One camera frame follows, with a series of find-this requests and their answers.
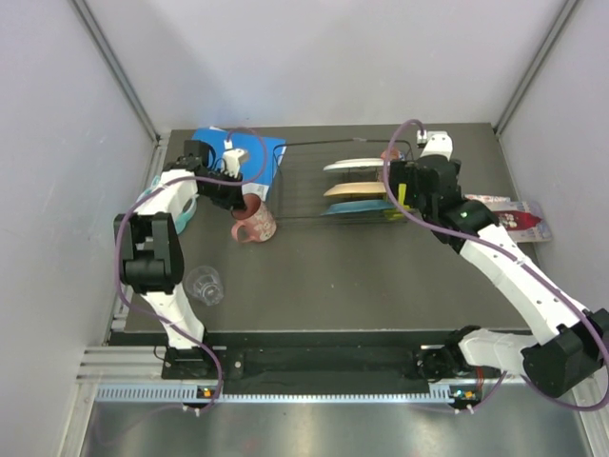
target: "pink mug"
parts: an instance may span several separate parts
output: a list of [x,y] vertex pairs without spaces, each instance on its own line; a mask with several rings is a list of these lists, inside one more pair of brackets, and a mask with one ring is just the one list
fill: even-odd
[[[250,241],[262,243],[268,240],[277,230],[277,223],[275,223],[273,215],[255,193],[244,195],[244,201],[246,202],[246,209],[232,211],[232,217],[237,220],[230,231],[232,237],[239,243],[249,243]],[[245,240],[239,239],[239,229],[241,227],[246,230],[248,235]]]

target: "plate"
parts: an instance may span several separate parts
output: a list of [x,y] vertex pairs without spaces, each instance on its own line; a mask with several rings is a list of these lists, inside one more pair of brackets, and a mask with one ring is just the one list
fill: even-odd
[[380,182],[370,183],[343,183],[337,184],[328,190],[324,197],[336,197],[343,195],[383,195],[386,191],[384,184]]
[[379,169],[383,166],[383,159],[348,159],[324,167],[324,171],[345,171],[348,169]]
[[393,208],[393,204],[384,200],[360,200],[357,202],[335,203],[322,216],[345,214],[348,212],[384,211]]

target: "beige plate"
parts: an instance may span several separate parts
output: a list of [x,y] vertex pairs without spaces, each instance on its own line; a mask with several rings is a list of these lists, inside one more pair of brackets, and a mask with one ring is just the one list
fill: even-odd
[[344,183],[334,186],[324,194],[324,197],[340,195],[377,195],[385,194],[383,183]]

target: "metal floor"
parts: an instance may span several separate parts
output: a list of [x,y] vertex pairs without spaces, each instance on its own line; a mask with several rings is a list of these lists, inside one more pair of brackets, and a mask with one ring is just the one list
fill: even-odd
[[590,457],[580,415],[528,387],[501,387],[475,415],[406,405],[218,405],[196,418],[159,405],[96,404],[82,456]]

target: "blue object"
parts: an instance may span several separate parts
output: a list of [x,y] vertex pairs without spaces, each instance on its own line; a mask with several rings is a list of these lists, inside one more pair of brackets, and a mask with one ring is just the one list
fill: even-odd
[[[158,185],[159,182],[161,181],[161,176],[156,175],[154,178],[152,178],[152,182],[150,183],[150,186],[144,190],[139,197],[137,197],[137,200],[141,200],[142,197],[147,196],[148,194],[150,194]],[[184,231],[184,229],[187,227],[188,221],[190,221],[190,219],[192,219],[192,216],[194,216],[194,212],[197,210],[197,196],[192,197],[190,200],[188,200],[188,207],[186,211],[182,211],[180,213],[180,215],[178,216],[178,218],[173,221],[173,225],[175,226],[175,231],[178,233],[178,235],[180,233],[182,233]]]
[[[197,131],[195,131],[194,135],[192,135],[192,139],[205,141],[214,148],[217,154],[216,165],[219,168],[220,164],[222,164],[220,158],[222,157],[225,151],[226,135],[227,133],[224,130],[198,129]],[[285,140],[281,138],[270,137],[263,137],[263,140],[265,142],[266,150],[268,152],[268,158],[266,160],[266,167],[263,174],[258,179],[256,179],[254,183],[266,186],[264,195],[260,195],[259,193],[261,198],[265,200],[265,196],[270,190],[271,184],[273,183],[273,178],[277,173],[277,168],[279,167],[278,164],[281,163],[281,159],[283,158],[285,152],[285,148],[276,147],[285,144]],[[247,160],[247,162],[241,165],[241,173],[244,176],[244,180],[253,178],[256,174],[258,174],[258,171],[260,171],[260,168],[263,165],[264,151],[262,145],[254,135],[249,135],[246,133],[234,133],[232,135],[232,145],[234,148],[245,149],[247,150],[247,152],[249,152],[249,160]]]
[[358,200],[355,202],[335,203],[322,216],[345,214],[348,212],[383,211],[393,208],[394,206],[391,202],[385,202],[384,200]]

